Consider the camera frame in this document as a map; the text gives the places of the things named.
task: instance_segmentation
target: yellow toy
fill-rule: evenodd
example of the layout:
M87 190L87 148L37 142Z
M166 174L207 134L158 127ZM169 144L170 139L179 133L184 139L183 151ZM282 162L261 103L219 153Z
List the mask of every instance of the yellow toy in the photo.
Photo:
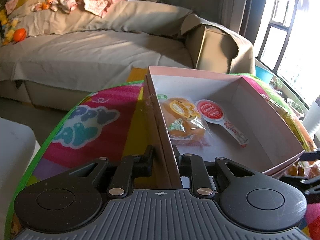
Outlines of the yellow toy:
M0 22L1 22L1 25L6 25L8 23L8 16L7 16L7 11L6 9L2 9L0 11Z
M11 23L8 23L10 26L7 26L7 28L10 28L10 30L8 30L8 32L4 35L4 41L2 42L3 45L7 45L12 41L18 22L18 18L13 18Z

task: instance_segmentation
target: sofa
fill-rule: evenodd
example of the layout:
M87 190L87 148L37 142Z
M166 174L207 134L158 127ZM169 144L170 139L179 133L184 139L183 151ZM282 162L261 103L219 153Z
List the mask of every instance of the sofa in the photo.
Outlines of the sofa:
M19 12L28 38L0 47L0 97L70 110L149 65L253 73L252 44L188 9L119 1L101 19L75 10Z

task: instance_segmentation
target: orange ball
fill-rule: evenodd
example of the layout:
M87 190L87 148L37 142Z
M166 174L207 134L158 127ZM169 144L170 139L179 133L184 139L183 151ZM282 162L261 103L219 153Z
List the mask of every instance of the orange ball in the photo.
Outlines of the orange ball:
M13 34L13 40L15 42L23 41L26 35L27 35L27 31L24 28L18 29Z

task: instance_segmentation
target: bread bun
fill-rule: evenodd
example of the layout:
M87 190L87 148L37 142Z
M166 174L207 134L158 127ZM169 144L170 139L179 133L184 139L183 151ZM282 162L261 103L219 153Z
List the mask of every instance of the bread bun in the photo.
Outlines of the bread bun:
M201 139L204 121L196 106L185 98L169 98L160 103L171 139Z

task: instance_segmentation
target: packaged spoon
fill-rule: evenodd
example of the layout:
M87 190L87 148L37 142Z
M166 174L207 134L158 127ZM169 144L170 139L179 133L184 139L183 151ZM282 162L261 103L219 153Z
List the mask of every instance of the packaged spoon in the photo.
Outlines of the packaged spoon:
M211 100L202 99L196 102L196 107L203 119L221 125L237 140L241 147L247 146L248 138L228 120L226 112L221 106Z

